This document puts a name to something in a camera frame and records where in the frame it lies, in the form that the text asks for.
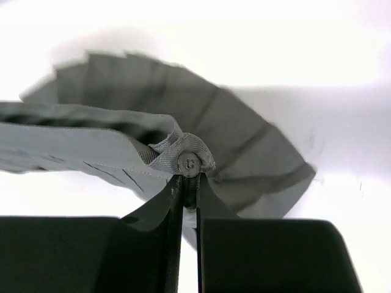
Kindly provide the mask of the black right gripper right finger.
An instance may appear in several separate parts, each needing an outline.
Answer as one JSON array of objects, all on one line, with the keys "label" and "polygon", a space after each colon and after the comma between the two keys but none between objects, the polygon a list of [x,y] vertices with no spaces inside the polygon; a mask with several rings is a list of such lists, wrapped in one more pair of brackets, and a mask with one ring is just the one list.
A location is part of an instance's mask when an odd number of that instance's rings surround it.
[{"label": "black right gripper right finger", "polygon": [[200,292],[360,292],[345,241],[324,220],[238,217],[197,180]]}]

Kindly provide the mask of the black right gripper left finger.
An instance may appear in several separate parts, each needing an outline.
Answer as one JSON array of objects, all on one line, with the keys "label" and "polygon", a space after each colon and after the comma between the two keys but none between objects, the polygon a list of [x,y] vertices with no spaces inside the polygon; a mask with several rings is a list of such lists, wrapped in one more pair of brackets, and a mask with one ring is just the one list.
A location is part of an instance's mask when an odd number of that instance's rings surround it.
[{"label": "black right gripper left finger", "polygon": [[183,178],[115,217],[2,217],[2,292],[177,292]]}]

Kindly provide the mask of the grey pleated skirt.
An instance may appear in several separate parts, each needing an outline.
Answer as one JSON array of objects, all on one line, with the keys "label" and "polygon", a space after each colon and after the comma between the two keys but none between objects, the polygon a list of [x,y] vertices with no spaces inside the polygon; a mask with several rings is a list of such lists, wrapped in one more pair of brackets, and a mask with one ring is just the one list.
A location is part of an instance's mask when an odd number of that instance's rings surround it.
[{"label": "grey pleated skirt", "polygon": [[280,219],[315,169],[233,92],[149,56],[90,52],[1,103],[1,169],[80,171],[149,200],[194,153],[239,216]]}]

